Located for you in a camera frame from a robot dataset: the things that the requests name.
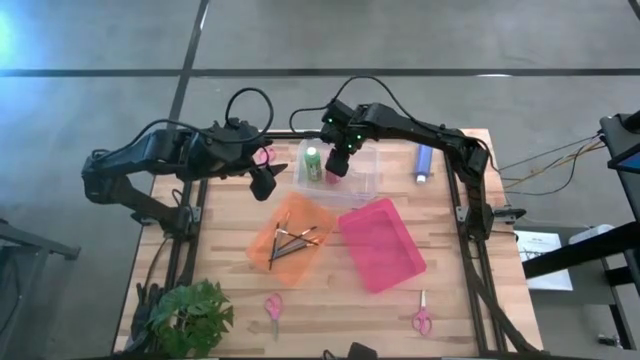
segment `scissors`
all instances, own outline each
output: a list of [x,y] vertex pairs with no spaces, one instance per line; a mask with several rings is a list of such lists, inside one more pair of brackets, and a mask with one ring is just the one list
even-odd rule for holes
[[267,298],[264,302],[264,308],[271,317],[271,323],[273,324],[273,340],[278,341],[278,320],[280,319],[280,312],[282,312],[282,297],[278,293],[274,293]]
[[412,325],[422,336],[427,336],[431,332],[432,323],[431,316],[427,313],[427,292],[425,290],[420,292],[420,310],[413,316]]

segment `blue tube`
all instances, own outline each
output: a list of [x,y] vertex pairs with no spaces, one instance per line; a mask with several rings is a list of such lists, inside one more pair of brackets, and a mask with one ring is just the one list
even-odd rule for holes
[[429,177],[431,172],[431,153],[433,149],[429,146],[418,145],[418,156],[416,156],[416,167],[414,173],[416,174],[416,182],[424,183]]

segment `wooden tabletop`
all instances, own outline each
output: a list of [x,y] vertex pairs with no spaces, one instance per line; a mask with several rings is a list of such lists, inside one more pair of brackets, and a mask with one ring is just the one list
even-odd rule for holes
[[[488,130],[465,130],[465,133],[491,146]],[[379,168],[383,169],[378,197],[393,201],[427,263],[427,271],[371,295],[362,286],[337,229],[327,240],[306,280],[293,289],[255,269],[245,250],[284,196],[294,190],[298,141],[278,141],[274,144],[276,163],[290,165],[278,175],[278,186],[267,201],[255,201],[248,189],[250,178],[209,181],[194,282],[205,278],[219,281],[235,308],[234,327],[223,336],[211,356],[320,357],[325,349],[336,356],[346,356],[354,341],[374,348],[381,357],[477,355],[442,153],[434,151],[432,175],[425,185],[418,186],[411,175],[415,144],[405,141],[367,144],[378,148]],[[170,192],[174,188],[182,189],[182,183],[173,176],[158,176],[152,196],[173,205]],[[500,178],[489,167],[486,193],[491,205],[504,204]],[[332,211],[340,214],[348,210]],[[511,230],[500,224],[494,228]],[[114,350],[121,350],[126,344],[137,305],[135,284],[144,282],[162,240],[157,226],[146,227],[142,233]],[[542,349],[513,236],[494,233],[487,247],[500,306],[525,338]],[[164,284],[169,248],[165,247],[152,277],[158,284]],[[421,289],[427,290],[427,307],[433,319],[433,330],[428,337],[420,336],[411,326]],[[273,340],[271,322],[263,308],[265,299],[273,292],[279,292],[284,299],[278,342]],[[483,318],[493,344],[486,309]]]

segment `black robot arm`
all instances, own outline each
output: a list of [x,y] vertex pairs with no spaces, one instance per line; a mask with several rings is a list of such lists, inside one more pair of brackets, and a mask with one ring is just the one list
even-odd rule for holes
[[338,176],[347,173],[349,157],[367,139],[404,139],[442,150],[467,190],[469,208],[462,212],[467,236],[476,241],[489,238],[494,218],[485,200],[484,171],[489,153],[478,139],[468,137],[458,129],[401,116],[379,103],[351,109],[339,100],[333,100],[322,122],[320,139],[334,145],[326,169]]
[[127,175],[146,171],[194,181],[249,173],[251,191],[263,201],[275,188],[275,176],[286,164],[256,164],[254,153],[272,143],[257,135],[254,126],[231,118],[224,127],[215,123],[206,129],[155,130],[119,150],[94,151],[82,169],[85,196],[98,204],[122,204],[135,211],[132,217],[139,222],[153,219],[166,232],[184,233],[189,223],[187,209],[166,206],[135,189]]

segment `paper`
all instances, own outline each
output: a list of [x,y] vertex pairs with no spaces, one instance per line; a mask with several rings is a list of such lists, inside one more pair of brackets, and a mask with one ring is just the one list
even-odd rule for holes
[[[562,247],[558,234],[531,231],[515,233],[518,234],[518,251],[523,262]],[[527,285],[533,290],[573,290],[567,269],[528,279]]]

